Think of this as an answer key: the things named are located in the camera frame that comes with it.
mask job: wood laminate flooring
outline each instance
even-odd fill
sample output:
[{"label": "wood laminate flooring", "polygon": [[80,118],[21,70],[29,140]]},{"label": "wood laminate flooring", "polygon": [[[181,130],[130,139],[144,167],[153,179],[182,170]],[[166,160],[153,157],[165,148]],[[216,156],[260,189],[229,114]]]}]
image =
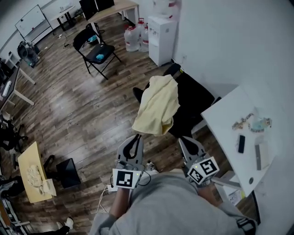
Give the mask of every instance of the wood laminate flooring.
[{"label": "wood laminate flooring", "polygon": [[[115,46],[115,52],[123,61],[114,59],[107,67],[106,81],[93,67],[88,74],[81,55],[71,45],[79,31],[87,25],[86,20],[66,32],[60,28],[55,36],[50,34],[39,44],[42,51],[40,62],[34,69],[24,64],[36,85],[20,77],[17,90],[35,102],[31,106],[14,96],[5,111],[14,116],[15,125],[25,126],[28,141],[26,149],[37,141],[45,161],[49,155],[56,156],[51,169],[68,158],[73,158],[81,185],[63,189],[54,182],[57,197],[51,200],[30,204],[26,193],[12,198],[12,204],[22,221],[30,221],[27,226],[30,233],[57,229],[56,221],[64,222],[68,216],[74,220],[71,234],[87,234],[95,216],[98,201],[105,185],[109,184],[118,146],[135,134],[131,126],[137,115],[139,103],[132,93],[133,87],[143,89],[150,77],[162,75],[169,65],[158,68],[149,59],[147,53],[126,52],[124,45],[124,25],[121,16],[114,15],[99,22],[104,29],[103,39]],[[90,45],[83,48],[85,53]],[[196,136],[210,155],[215,156],[222,175],[230,169],[220,146],[208,128],[199,131]],[[152,160],[160,172],[180,168],[182,157],[177,139],[169,133],[162,137],[143,135],[144,161]],[[12,155],[1,149],[3,175],[19,175],[12,166]],[[105,193],[102,205],[108,210],[114,194]],[[256,209],[252,197],[239,204],[241,211],[256,218]]]}]

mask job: black folding chair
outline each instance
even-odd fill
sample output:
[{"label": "black folding chair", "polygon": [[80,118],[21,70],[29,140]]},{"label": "black folding chair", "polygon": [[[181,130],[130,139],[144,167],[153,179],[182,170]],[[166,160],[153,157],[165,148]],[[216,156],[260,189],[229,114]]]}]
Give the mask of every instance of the black folding chair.
[{"label": "black folding chair", "polygon": [[[97,44],[91,52],[84,56],[80,49],[81,47],[88,41],[89,38],[91,38],[93,35],[96,35],[99,39],[101,44]],[[110,64],[110,62],[116,57],[120,62],[121,60],[118,58],[118,56],[114,53],[115,47],[111,45],[107,45],[99,35],[96,34],[96,32],[91,28],[86,28],[83,31],[81,31],[73,40],[73,47],[82,55],[85,64],[87,66],[88,72],[90,65],[92,65],[106,80],[108,80],[107,77],[104,76],[103,71],[107,68],[107,66]],[[96,59],[97,55],[104,55],[104,58],[102,60]],[[104,67],[102,71],[100,71],[98,68],[94,66],[94,64],[103,64],[111,54],[114,54],[114,57],[111,59],[111,61]]]}]

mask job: white wall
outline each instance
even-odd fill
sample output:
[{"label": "white wall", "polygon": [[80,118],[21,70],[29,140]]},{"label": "white wall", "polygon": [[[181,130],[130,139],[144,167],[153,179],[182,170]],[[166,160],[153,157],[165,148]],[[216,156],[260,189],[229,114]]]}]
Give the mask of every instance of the white wall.
[{"label": "white wall", "polygon": [[[17,58],[17,46],[22,37],[16,30],[15,24],[37,4],[41,7],[43,13],[53,28],[59,26],[57,20],[50,21],[52,17],[60,12],[60,7],[72,2],[76,7],[70,11],[71,15],[80,8],[79,0],[2,0],[0,1],[0,57],[7,59],[8,52],[11,51]],[[38,42],[46,36],[52,29],[43,32],[34,42]]]},{"label": "white wall", "polygon": [[[152,0],[134,1],[140,16],[152,14]],[[294,223],[294,7],[288,0],[182,0],[174,59],[215,95],[243,86],[273,119],[277,156],[255,190],[258,234],[286,234]]]}]

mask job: wooden table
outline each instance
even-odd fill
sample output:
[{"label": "wooden table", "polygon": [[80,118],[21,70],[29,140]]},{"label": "wooden table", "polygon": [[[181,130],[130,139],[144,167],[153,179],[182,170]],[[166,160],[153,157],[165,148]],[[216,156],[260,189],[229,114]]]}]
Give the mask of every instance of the wooden table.
[{"label": "wooden table", "polygon": [[44,195],[41,195],[33,186],[28,184],[27,169],[32,165],[38,166],[43,181],[47,179],[37,142],[34,142],[21,156],[18,157],[18,165],[29,202],[35,203],[51,199],[51,194],[45,193]]},{"label": "wooden table", "polygon": [[[257,170],[255,153],[255,140],[260,136],[268,141],[270,164],[275,157],[272,148],[275,145],[275,137],[270,129],[264,133],[253,133],[245,124],[243,129],[233,130],[232,125],[240,122],[255,109],[254,104],[242,87],[237,87],[220,101],[205,110],[201,115],[206,121],[209,129],[217,139],[224,151],[239,183],[219,178],[213,178],[215,183],[241,189],[246,196],[254,190],[264,177],[269,166],[263,170]],[[244,153],[238,153],[237,140],[239,134],[245,136]]]},{"label": "wooden table", "polygon": [[57,20],[58,23],[60,24],[60,27],[62,28],[63,31],[66,31],[66,29],[64,28],[63,26],[63,23],[61,23],[60,21],[60,17],[62,17],[63,15],[66,17],[68,23],[70,26],[73,26],[74,25],[74,22],[73,22],[73,19],[71,18],[70,14],[69,14],[69,11],[72,10],[73,8],[75,7],[75,5],[71,6],[70,8],[58,13],[56,16],[54,16],[53,18],[50,19],[50,21],[54,21],[54,20]]},{"label": "wooden table", "polygon": [[98,33],[94,23],[116,13],[121,13],[124,20],[124,11],[130,10],[130,9],[135,10],[135,19],[136,19],[136,22],[138,22],[139,21],[139,4],[132,2],[130,0],[115,0],[114,6],[108,9],[105,9],[103,11],[97,12],[88,20],[88,22],[91,23],[94,31]]},{"label": "wooden table", "polygon": [[7,82],[3,85],[3,87],[0,88],[0,95],[3,94],[4,89],[6,87],[6,84],[8,83],[8,81],[11,81],[11,86],[8,90],[8,93],[5,97],[3,97],[3,100],[0,101],[0,111],[3,109],[4,105],[9,102],[12,105],[15,105],[13,102],[11,102],[9,99],[11,98],[11,96],[13,94],[17,95],[19,98],[23,99],[24,101],[26,101],[27,103],[29,103],[30,105],[35,105],[34,102],[32,102],[30,99],[28,99],[27,97],[25,97],[23,94],[21,94],[20,92],[18,92],[16,90],[16,85],[17,85],[17,80],[18,80],[18,76],[19,73],[21,73],[28,81],[30,81],[32,84],[36,84],[21,68],[22,61],[20,62],[19,66],[16,68],[16,70],[13,72],[13,74],[10,76],[10,78],[7,80]]}]

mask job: black phone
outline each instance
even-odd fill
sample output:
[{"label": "black phone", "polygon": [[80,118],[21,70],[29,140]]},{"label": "black phone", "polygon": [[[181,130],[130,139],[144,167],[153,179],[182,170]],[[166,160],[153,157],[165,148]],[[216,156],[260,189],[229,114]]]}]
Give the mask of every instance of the black phone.
[{"label": "black phone", "polygon": [[239,153],[244,153],[244,148],[245,148],[245,136],[244,135],[239,135],[238,152]]}]

